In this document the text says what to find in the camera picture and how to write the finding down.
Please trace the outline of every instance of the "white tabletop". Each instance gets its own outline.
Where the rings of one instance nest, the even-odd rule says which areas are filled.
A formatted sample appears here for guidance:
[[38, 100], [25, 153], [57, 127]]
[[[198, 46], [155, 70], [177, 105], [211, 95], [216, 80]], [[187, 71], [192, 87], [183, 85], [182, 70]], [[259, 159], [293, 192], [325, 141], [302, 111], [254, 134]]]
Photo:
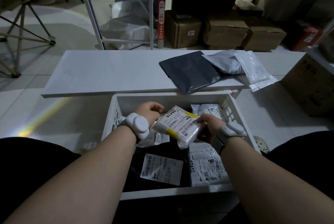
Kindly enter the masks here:
[[[197, 50], [69, 50], [45, 86], [43, 97], [176, 92], [159, 62]], [[201, 50], [212, 54], [217, 50]], [[200, 91], [244, 89], [233, 76]]]

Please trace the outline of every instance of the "tiled floor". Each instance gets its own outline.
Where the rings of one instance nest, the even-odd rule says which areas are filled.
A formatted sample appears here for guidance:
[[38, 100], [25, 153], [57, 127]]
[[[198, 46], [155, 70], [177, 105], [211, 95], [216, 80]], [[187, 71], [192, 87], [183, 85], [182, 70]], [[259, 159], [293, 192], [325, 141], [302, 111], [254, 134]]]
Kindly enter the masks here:
[[[110, 18], [109, 5], [113, 0], [92, 2], [99, 25], [102, 25]], [[53, 142], [72, 151], [89, 149], [101, 139], [110, 97], [43, 99], [40, 96], [65, 50], [96, 50], [97, 41], [86, 7], [79, 0], [69, 0], [69, 3], [59, 0], [52, 7], [35, 6], [35, 10], [56, 37], [57, 44], [49, 47], [24, 41], [21, 52], [22, 76], [9, 79], [0, 75], [0, 138], [27, 136]], [[13, 19], [15, 13], [3, 15]], [[45, 35], [30, 11], [26, 13], [25, 22], [27, 29]], [[0, 31], [6, 31], [7, 28], [8, 24], [0, 21]], [[8, 45], [14, 50], [16, 42], [10, 40]], [[0, 57], [10, 62], [7, 49], [5, 43], [0, 43]], [[259, 55], [258, 59], [270, 74], [280, 80], [303, 53], [278, 49], [282, 49], [280, 56]], [[236, 100], [253, 134], [265, 139], [270, 149], [295, 136], [334, 128], [333, 123], [326, 119], [308, 117], [279, 83], [255, 93], [243, 90]], [[220, 217], [237, 202], [234, 194], [228, 198], [231, 200], [223, 201], [223, 208], [214, 211]], [[215, 197], [209, 202], [217, 205], [218, 201], [222, 202]], [[201, 214], [203, 217], [212, 214], [212, 211]], [[202, 217], [191, 215], [187, 220], [208, 223], [206, 217], [201, 221]], [[216, 218], [215, 215], [209, 223], [216, 223]]]

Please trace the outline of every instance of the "black plastic bag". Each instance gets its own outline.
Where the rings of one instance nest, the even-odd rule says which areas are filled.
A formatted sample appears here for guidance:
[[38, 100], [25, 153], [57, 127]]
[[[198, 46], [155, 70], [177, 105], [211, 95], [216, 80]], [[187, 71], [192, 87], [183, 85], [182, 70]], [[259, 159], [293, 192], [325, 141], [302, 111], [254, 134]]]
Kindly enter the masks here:
[[202, 51], [196, 51], [159, 62], [160, 67], [184, 95], [214, 84], [227, 75], [208, 62], [202, 54]]
[[[141, 178], [141, 172], [146, 154], [154, 154], [170, 159], [181, 160], [183, 162], [180, 185], [157, 182]], [[165, 188], [178, 188], [191, 186], [190, 167], [188, 149], [180, 150], [177, 141], [170, 139], [170, 142], [161, 143], [156, 146], [148, 146], [145, 148], [136, 148], [132, 157], [128, 176], [123, 188], [123, 192], [155, 190]]]

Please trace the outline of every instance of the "white metal frame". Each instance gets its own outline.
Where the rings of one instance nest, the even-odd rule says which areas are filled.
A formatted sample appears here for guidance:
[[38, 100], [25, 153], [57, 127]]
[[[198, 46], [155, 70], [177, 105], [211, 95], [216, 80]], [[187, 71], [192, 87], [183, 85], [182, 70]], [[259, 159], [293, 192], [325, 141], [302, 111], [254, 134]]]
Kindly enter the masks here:
[[149, 15], [149, 20], [150, 20], [150, 41], [144, 41], [144, 40], [124, 40], [124, 39], [105, 39], [102, 37], [100, 28], [98, 27], [98, 21], [96, 19], [96, 15], [94, 12], [93, 5], [90, 0], [84, 0], [86, 4], [86, 9], [88, 11], [89, 18], [92, 22], [93, 29], [96, 35], [96, 39], [98, 40], [98, 45], [101, 50], [105, 50], [106, 47], [104, 43], [143, 43], [143, 44], [150, 44], [150, 49], [153, 50], [153, 42], [154, 42], [154, 37], [153, 37], [153, 24], [154, 24], [154, 15], [153, 15], [153, 0], [148, 0], [149, 3], [149, 10], [145, 7], [143, 2], [141, 0], [137, 0], [141, 7], [144, 9], [144, 11]]

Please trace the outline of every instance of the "forearm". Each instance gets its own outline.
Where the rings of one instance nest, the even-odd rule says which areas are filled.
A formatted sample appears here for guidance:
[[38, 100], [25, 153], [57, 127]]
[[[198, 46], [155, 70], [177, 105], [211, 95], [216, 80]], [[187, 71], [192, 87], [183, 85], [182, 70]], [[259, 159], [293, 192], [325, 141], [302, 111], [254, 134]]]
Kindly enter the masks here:
[[135, 143], [130, 128], [118, 127], [40, 187], [5, 223], [111, 223]]
[[231, 138], [221, 159], [253, 223], [334, 223], [334, 202], [322, 192]]

